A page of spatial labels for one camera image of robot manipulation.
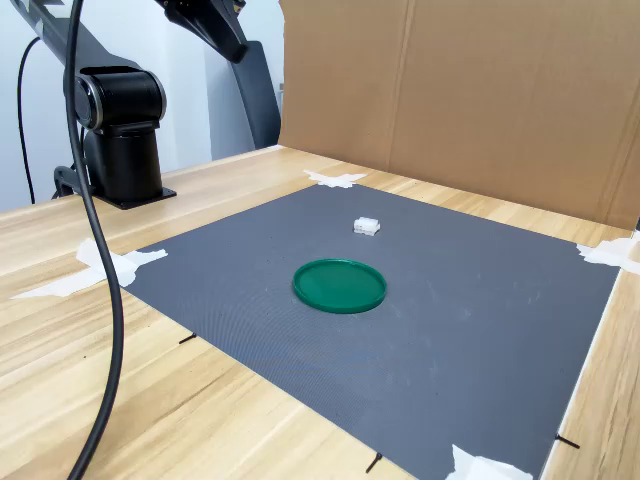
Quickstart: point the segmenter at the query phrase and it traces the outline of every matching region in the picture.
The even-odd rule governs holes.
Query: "white tape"
[[[612,267],[621,267],[630,273],[640,275],[640,263],[629,258],[629,254],[638,244],[640,238],[616,238],[612,241],[604,240],[596,248],[576,245],[585,262],[601,263]]]
[[[367,176],[366,173],[345,173],[344,175],[340,175],[339,177],[327,177],[326,175],[320,175],[319,173],[311,172],[309,170],[304,170],[304,173],[309,175],[309,180],[315,180],[316,182],[318,182],[318,185],[326,185],[327,187],[331,188],[349,188],[353,186],[353,182]]]
[[[455,471],[445,480],[533,480],[533,476],[513,465],[484,457],[474,457],[453,445]]]
[[[165,250],[148,253],[134,250],[122,256],[111,252],[109,253],[111,254],[113,266],[118,275],[118,283],[121,287],[131,285],[136,279],[136,270],[138,267],[167,256]],[[104,272],[102,260],[100,260],[100,254],[98,253],[98,246],[95,241],[87,238],[82,242],[76,252],[76,258],[89,268],[12,298],[44,297],[48,295],[66,297],[74,292],[84,290],[98,282],[106,280],[107,275]]]

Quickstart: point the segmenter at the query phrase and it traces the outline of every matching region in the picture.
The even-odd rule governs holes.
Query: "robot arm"
[[[10,1],[65,64],[69,19],[56,18],[47,9],[59,1]],[[170,22],[200,37],[225,59],[239,63],[244,57],[247,43],[237,18],[244,1],[156,3]],[[167,104],[160,80],[109,53],[82,24],[75,58],[73,95],[77,120],[88,131],[84,154],[91,194],[121,209],[174,196],[162,186],[155,137]],[[54,183],[59,196],[80,192],[76,172],[68,167],[55,169]]]

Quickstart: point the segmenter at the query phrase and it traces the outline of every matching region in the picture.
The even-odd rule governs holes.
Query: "brown cardboard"
[[[640,2],[281,4],[283,145],[635,227]]]

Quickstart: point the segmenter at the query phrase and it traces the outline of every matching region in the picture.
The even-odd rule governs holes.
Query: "dark gray cloth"
[[[382,226],[355,234],[366,216]],[[422,478],[452,444],[537,477],[618,269],[575,244],[362,186],[313,186],[143,250],[127,288]],[[386,278],[377,308],[314,310],[319,258]]]

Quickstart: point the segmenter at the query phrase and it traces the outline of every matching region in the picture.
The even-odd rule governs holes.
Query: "green petri dish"
[[[375,268],[344,258],[315,260],[293,275],[293,289],[310,307],[331,313],[360,313],[377,307],[387,282]]]

